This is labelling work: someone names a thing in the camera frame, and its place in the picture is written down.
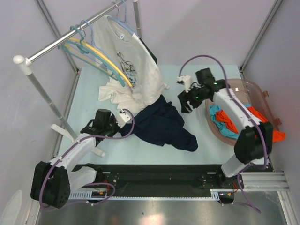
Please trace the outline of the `navy blue t-shirt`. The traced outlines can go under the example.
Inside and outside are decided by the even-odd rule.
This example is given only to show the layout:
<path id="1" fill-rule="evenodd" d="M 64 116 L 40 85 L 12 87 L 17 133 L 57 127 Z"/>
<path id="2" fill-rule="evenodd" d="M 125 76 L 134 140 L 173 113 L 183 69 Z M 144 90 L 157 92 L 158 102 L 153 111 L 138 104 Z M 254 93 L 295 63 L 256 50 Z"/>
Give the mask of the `navy blue t-shirt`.
<path id="1" fill-rule="evenodd" d="M 185 122 L 172 102 L 164 96 L 140 111 L 135 117 L 132 134 L 141 140 L 164 146 L 171 145 L 179 150 L 195 152 L 198 149 L 196 137 L 185 128 Z"/>

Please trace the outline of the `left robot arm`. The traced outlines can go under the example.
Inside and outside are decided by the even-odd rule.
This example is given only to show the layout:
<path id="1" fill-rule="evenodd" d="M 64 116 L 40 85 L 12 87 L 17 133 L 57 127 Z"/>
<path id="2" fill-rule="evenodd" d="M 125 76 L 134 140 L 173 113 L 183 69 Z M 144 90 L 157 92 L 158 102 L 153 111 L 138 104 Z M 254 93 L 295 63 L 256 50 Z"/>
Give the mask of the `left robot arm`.
<path id="1" fill-rule="evenodd" d="M 37 200 L 41 207 L 59 209 L 66 204 L 72 192 L 88 184 L 95 188 L 101 186 L 104 177 L 99 166 L 85 164 L 80 169 L 75 167 L 102 140 L 113 137 L 130 120 L 125 111 L 115 116 L 110 110 L 98 109 L 95 118 L 81 129 L 80 135 L 65 153 L 36 165 L 31 198 Z"/>

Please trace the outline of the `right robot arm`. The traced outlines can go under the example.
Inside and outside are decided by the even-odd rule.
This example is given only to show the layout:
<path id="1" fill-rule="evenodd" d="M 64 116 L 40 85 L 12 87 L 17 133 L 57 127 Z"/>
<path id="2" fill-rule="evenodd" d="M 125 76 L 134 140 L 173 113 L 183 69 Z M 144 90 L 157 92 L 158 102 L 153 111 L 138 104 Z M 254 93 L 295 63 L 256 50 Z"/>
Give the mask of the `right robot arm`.
<path id="1" fill-rule="evenodd" d="M 216 80 L 209 68 L 196 72 L 197 82 L 189 75 L 181 75 L 177 83 L 184 86 L 178 95 L 182 113 L 191 113 L 203 101 L 210 100 L 226 113 L 233 122 L 239 137 L 234 145 L 234 154 L 222 164 L 222 173 L 216 176 L 221 188 L 227 188 L 236 176 L 253 161 L 266 159 L 272 150 L 273 126 L 262 122 L 236 97 L 227 79 Z"/>

